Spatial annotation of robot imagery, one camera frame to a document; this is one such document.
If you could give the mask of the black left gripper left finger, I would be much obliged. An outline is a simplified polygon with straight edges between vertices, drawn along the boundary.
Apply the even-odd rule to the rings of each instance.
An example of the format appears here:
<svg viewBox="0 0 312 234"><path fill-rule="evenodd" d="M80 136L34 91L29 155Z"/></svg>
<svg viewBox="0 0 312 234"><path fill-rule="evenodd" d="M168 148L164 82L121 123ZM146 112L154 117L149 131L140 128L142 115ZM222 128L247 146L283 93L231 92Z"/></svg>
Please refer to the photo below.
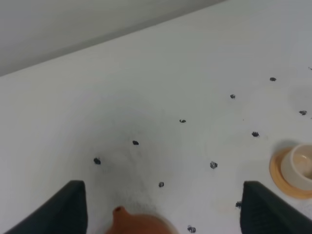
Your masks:
<svg viewBox="0 0 312 234"><path fill-rule="evenodd" d="M85 183L72 180L54 196L7 231L8 234L85 234L87 202Z"/></svg>

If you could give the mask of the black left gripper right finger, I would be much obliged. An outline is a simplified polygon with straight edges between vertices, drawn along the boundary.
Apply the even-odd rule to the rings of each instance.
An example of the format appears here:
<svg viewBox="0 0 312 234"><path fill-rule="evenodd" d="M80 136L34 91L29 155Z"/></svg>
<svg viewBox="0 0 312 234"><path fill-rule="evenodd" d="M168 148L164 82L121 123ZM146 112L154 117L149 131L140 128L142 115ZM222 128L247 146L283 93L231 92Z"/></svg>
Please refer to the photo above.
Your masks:
<svg viewBox="0 0 312 234"><path fill-rule="evenodd" d="M312 220L258 181L246 181L240 208L243 234L310 234Z"/></svg>

